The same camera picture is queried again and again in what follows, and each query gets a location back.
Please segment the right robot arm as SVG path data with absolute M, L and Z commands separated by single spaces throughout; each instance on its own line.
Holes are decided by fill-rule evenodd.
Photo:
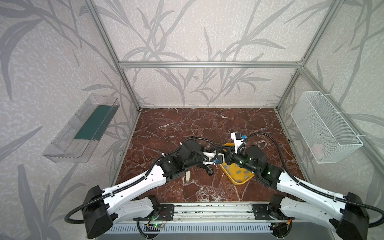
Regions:
M 297 198 L 275 197 L 269 205 L 271 213 L 321 225 L 343 240 L 368 238 L 371 206 L 364 204 L 358 195 L 334 193 L 300 180 L 286 165 L 279 168 L 269 164 L 267 155 L 258 146 L 247 147 L 247 136 L 235 132 L 231 138 L 235 147 L 226 158 L 228 162 L 254 174 L 263 186 Z

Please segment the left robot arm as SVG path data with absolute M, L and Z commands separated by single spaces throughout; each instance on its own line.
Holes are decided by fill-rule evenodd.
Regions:
M 107 232 L 114 224 L 145 218 L 160 210 L 155 197 L 137 198 L 159 186 L 181 178 L 193 167 L 211 172 L 211 165 L 222 164 L 225 155 L 219 148 L 206 150 L 196 139 L 182 143 L 176 150 L 162 155 L 144 173 L 116 186 L 91 188 L 83 202 L 82 215 L 88 239 Z

